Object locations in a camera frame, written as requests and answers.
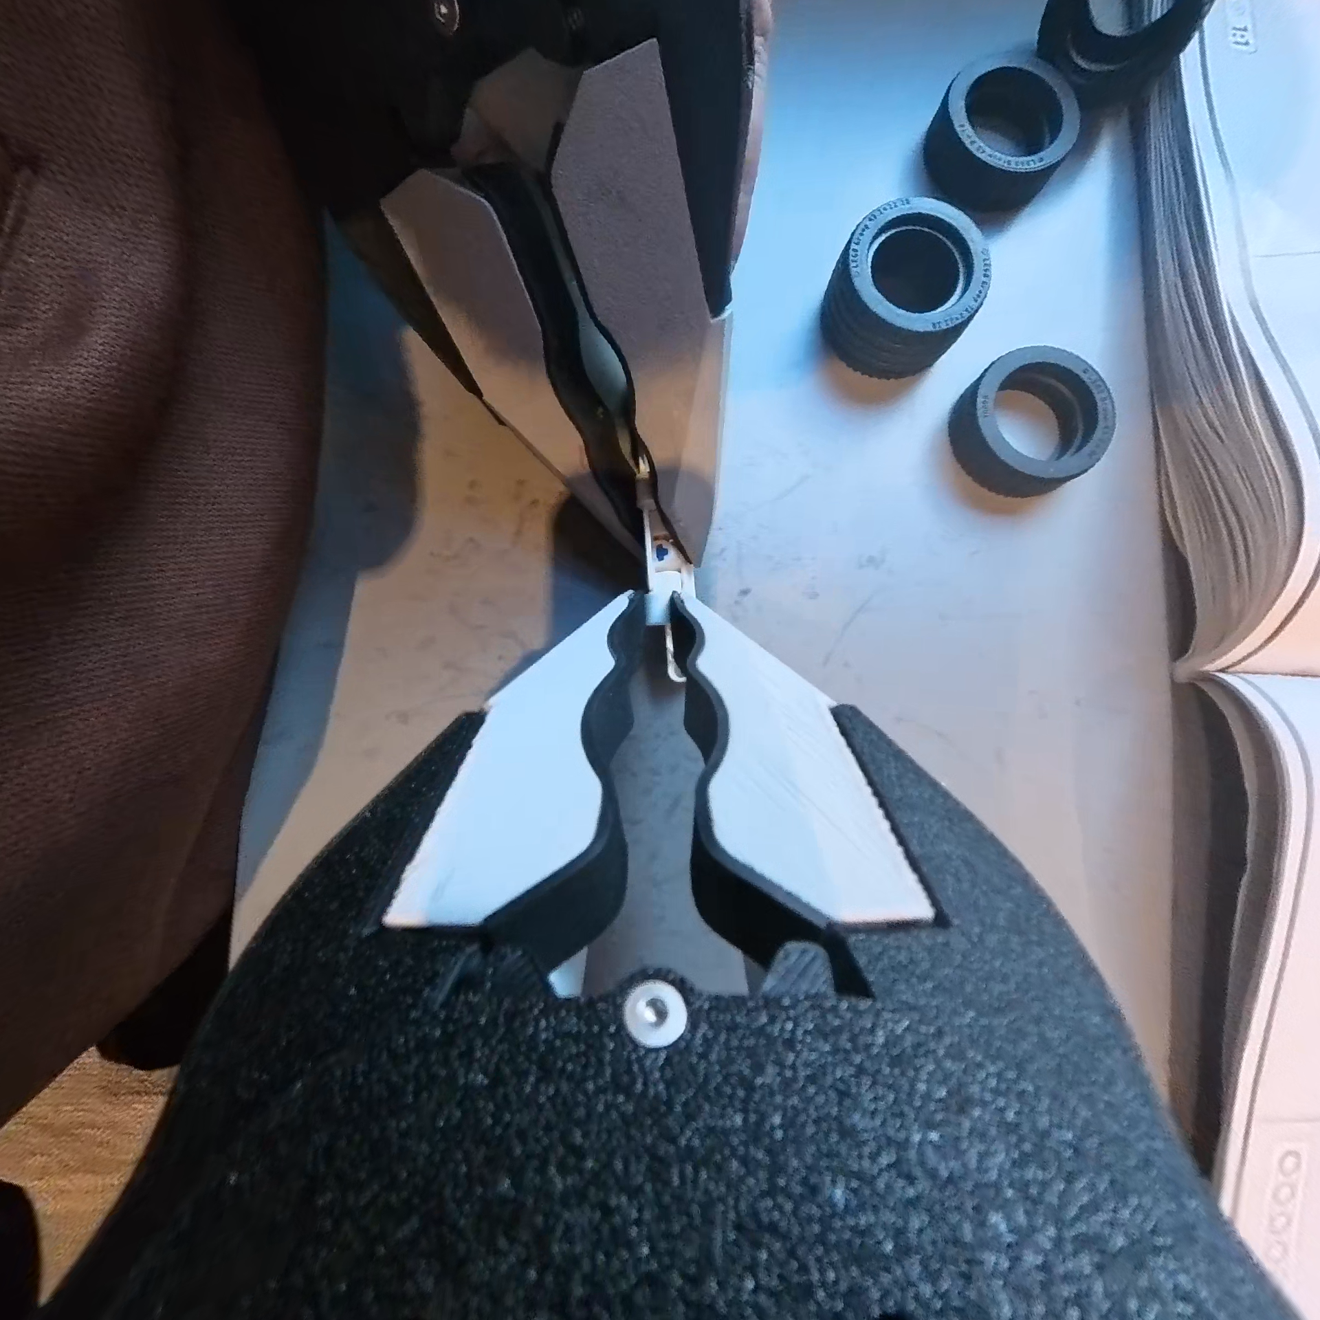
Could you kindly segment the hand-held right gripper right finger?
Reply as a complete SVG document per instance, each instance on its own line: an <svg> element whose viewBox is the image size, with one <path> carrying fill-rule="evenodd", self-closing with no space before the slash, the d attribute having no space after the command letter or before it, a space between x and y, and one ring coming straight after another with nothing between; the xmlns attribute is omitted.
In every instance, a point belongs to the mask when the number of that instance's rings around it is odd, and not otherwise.
<svg viewBox="0 0 1320 1320"><path fill-rule="evenodd" d="M838 704L695 597L671 597L684 727L703 757L690 883L698 914L788 996L871 996L849 940L927 927L934 900L838 721Z"/></svg>

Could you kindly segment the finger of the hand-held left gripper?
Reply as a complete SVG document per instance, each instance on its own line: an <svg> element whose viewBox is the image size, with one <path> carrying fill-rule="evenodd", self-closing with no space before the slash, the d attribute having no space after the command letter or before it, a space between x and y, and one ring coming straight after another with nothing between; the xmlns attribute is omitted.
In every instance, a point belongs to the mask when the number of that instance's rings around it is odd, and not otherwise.
<svg viewBox="0 0 1320 1320"><path fill-rule="evenodd" d="M733 314L707 305L659 42L588 69L550 185L591 316L632 386L656 501L700 566L715 517Z"/></svg>
<svg viewBox="0 0 1320 1320"><path fill-rule="evenodd" d="M492 412L621 545L641 556L634 476L594 390L572 297L517 170L420 170L385 217Z"/></svg>

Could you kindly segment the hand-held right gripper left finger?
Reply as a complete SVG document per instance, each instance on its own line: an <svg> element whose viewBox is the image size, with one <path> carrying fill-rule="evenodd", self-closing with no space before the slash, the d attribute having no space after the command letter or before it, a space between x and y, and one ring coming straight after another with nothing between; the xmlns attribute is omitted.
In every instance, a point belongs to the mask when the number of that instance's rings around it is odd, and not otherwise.
<svg viewBox="0 0 1320 1320"><path fill-rule="evenodd" d="M645 599L621 594L487 701L384 925L520 952L555 995L583 993L626 897L613 762L645 641Z"/></svg>

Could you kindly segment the long white brick beam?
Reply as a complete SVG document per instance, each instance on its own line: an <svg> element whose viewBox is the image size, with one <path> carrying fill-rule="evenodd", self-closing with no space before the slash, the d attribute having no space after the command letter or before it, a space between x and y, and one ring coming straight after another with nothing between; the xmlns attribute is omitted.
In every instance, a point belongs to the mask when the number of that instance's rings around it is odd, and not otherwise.
<svg viewBox="0 0 1320 1320"><path fill-rule="evenodd" d="M663 630L665 663L671 682L685 683L685 674L674 650L671 600L693 584L693 569L678 540L667 529L656 500L641 487L638 487L638 511L646 553L648 625Z"/></svg>

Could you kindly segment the grey desk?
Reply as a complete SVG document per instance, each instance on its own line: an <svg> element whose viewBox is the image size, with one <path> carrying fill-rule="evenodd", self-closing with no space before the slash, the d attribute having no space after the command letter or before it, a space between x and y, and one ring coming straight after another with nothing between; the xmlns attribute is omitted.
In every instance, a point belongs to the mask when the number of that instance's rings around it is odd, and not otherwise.
<svg viewBox="0 0 1320 1320"><path fill-rule="evenodd" d="M1031 53L1045 3L775 3L764 155L733 286L701 597L866 712L1077 929L1212 1161L1201 971L1210 801L1165 539L1129 122L1088 118L932 371L858 375L819 306L854 225L935 193L921 141L965 64ZM403 322L324 223L319 489L244 808L233 951L459 713L602 608L635 561ZM1001 500L946 421L995 358L1075 352L1113 390L1099 467Z"/></svg>

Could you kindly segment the wide black rubber tire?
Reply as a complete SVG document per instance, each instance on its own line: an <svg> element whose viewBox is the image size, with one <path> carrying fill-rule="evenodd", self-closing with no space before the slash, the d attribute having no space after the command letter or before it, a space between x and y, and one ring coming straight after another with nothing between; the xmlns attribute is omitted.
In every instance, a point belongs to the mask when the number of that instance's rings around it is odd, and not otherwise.
<svg viewBox="0 0 1320 1320"><path fill-rule="evenodd" d="M1212 1L1176 1L1136 30L1102 30L1086 1L1048 1L1036 55L1064 75L1081 104L1111 105L1143 91L1182 55Z"/></svg>
<svg viewBox="0 0 1320 1320"><path fill-rule="evenodd" d="M990 286L989 240L967 212L896 198L852 231L822 298L821 331L852 371L910 377L962 338Z"/></svg>

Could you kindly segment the narrow black rubber tire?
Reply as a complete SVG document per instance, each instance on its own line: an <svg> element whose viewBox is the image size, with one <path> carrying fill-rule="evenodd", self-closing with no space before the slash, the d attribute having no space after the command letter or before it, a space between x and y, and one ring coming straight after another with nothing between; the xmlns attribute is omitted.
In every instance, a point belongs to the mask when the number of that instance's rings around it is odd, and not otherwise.
<svg viewBox="0 0 1320 1320"><path fill-rule="evenodd" d="M1044 404L1059 438L1048 456L1020 449L1001 429L997 404L1004 391ZM1111 386L1085 358L1036 344L993 360L953 405L948 438L962 470L1006 498L1042 496L1089 473L1118 429Z"/></svg>
<svg viewBox="0 0 1320 1320"><path fill-rule="evenodd" d="M992 55L964 66L929 124L931 181L964 209L1026 206L1078 143L1078 97L1033 55Z"/></svg>

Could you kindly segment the person's torso in brown shirt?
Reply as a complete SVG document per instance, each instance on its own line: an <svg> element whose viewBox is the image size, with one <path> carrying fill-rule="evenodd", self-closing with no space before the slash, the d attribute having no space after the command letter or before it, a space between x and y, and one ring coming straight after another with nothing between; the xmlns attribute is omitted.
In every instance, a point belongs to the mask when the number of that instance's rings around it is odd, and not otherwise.
<svg viewBox="0 0 1320 1320"><path fill-rule="evenodd" d="M3 1120L231 911L319 221L219 3L3 3Z"/></svg>

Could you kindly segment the open instruction booklet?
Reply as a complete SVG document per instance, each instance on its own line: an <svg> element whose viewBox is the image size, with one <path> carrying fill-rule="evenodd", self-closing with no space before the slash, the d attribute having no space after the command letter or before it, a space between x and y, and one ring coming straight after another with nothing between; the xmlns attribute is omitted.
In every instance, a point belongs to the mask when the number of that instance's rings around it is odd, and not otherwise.
<svg viewBox="0 0 1320 1320"><path fill-rule="evenodd" d="M1306 1315L1319 1262L1319 5L1212 3L1136 122L1176 676L1243 762L1221 1208Z"/></svg>

